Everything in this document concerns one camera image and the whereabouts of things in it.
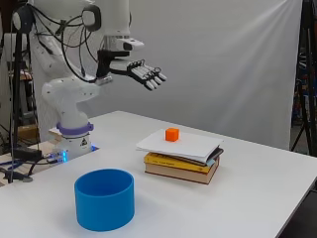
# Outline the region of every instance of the blue cylindrical container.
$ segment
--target blue cylindrical container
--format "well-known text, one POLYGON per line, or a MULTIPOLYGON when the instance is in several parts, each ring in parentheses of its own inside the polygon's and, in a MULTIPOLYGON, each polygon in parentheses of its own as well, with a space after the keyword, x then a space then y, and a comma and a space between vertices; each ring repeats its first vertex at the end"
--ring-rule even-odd
POLYGON ((126 225, 135 214, 134 179, 124 171, 101 170, 75 183, 78 223, 92 231, 109 231, 126 225))

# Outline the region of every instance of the orange cube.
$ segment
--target orange cube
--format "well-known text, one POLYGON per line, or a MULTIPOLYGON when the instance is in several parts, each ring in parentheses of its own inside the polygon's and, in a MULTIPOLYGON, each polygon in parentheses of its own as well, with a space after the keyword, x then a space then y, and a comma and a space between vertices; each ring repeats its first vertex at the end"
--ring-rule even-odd
POLYGON ((165 139, 170 142, 175 142, 179 138, 179 129, 178 128, 168 128, 165 131, 165 139))

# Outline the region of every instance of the floor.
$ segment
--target floor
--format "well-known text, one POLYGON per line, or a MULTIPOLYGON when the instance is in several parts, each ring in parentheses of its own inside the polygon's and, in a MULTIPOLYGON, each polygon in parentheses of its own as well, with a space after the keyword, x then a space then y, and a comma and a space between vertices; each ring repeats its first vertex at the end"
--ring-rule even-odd
MULTIPOLYGON (((292 146, 300 127, 291 129, 290 145, 292 146)), ((305 133, 301 136, 295 152, 308 154, 305 133)), ((317 237, 317 192, 310 192, 295 212, 279 238, 316 238, 317 237)))

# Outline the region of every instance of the book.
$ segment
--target book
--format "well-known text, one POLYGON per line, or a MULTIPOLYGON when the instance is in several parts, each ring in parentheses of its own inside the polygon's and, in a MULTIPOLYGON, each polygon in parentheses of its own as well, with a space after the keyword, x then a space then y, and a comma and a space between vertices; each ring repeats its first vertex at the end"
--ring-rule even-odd
POLYGON ((190 164, 194 164, 197 166, 202 166, 202 167, 209 166, 209 167, 211 167, 212 165, 210 165, 210 162, 217 159, 223 153, 224 153, 224 150, 218 147, 213 153, 210 154, 210 156, 208 157, 208 159, 205 163, 193 161, 193 160, 190 160, 190 159, 187 159, 184 157, 175 157, 175 156, 170 156, 170 157, 177 159, 177 160, 180 160, 180 161, 189 162, 190 164))
POLYGON ((184 157, 200 163, 206 163, 222 139, 179 132, 179 139, 176 142, 165 140, 165 130, 161 129, 137 144, 138 150, 158 154, 184 157))
POLYGON ((184 179, 190 181, 196 181, 204 184, 209 184, 211 178, 213 178, 215 172, 219 167, 220 159, 217 158, 215 164, 211 167, 208 174, 176 169, 171 167, 158 166, 153 164, 146 164, 146 173, 157 176, 170 177, 175 179, 184 179))
POLYGON ((178 158, 173 158, 171 156, 161 155, 161 154, 157 154, 157 153, 148 153, 145 156, 145 163, 152 164, 152 165, 158 165, 158 166, 184 169, 184 170, 188 170, 188 171, 202 172, 202 173, 207 174, 210 171, 210 168, 215 163, 215 161, 209 160, 208 165, 198 166, 198 165, 191 164, 189 162, 180 160, 178 158))

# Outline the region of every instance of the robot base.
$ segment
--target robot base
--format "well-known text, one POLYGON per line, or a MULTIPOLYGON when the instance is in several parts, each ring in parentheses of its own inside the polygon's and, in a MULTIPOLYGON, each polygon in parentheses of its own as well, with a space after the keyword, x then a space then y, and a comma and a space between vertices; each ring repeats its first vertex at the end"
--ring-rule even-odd
POLYGON ((53 149, 53 154, 67 162, 94 150, 89 140, 89 133, 76 137, 62 135, 61 141, 53 149))

